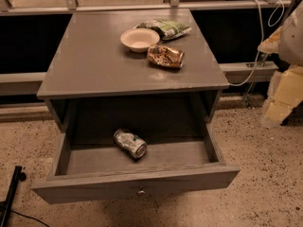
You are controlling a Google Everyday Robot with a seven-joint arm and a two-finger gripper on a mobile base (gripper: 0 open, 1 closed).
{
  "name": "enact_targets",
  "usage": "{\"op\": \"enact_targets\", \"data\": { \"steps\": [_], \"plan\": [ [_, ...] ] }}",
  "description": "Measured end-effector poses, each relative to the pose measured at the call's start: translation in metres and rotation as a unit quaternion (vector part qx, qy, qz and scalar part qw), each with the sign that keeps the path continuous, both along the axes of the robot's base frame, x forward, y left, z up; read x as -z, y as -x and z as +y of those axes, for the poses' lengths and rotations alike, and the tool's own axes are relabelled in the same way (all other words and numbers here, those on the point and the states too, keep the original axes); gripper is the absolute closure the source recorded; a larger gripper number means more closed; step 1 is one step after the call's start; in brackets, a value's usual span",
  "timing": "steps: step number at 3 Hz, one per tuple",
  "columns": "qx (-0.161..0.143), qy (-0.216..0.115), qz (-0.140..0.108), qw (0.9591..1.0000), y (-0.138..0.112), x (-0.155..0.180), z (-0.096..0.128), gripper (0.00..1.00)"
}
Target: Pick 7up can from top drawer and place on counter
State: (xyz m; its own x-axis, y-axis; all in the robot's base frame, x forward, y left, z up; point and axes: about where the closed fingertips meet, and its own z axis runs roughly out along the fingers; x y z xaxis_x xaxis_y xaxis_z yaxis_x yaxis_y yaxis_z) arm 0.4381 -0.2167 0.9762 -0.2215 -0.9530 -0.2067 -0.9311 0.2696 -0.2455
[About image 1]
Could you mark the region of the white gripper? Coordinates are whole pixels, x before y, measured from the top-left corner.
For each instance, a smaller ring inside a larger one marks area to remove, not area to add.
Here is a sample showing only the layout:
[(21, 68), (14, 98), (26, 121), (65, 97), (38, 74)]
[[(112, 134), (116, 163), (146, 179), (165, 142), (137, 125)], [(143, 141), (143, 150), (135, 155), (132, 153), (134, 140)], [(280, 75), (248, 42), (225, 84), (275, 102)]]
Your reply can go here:
[(275, 71), (271, 78), (260, 123), (264, 128), (272, 128), (281, 124), (303, 102), (303, 1), (283, 26), (258, 46), (258, 51), (278, 53), (283, 61), (295, 64), (283, 73)]

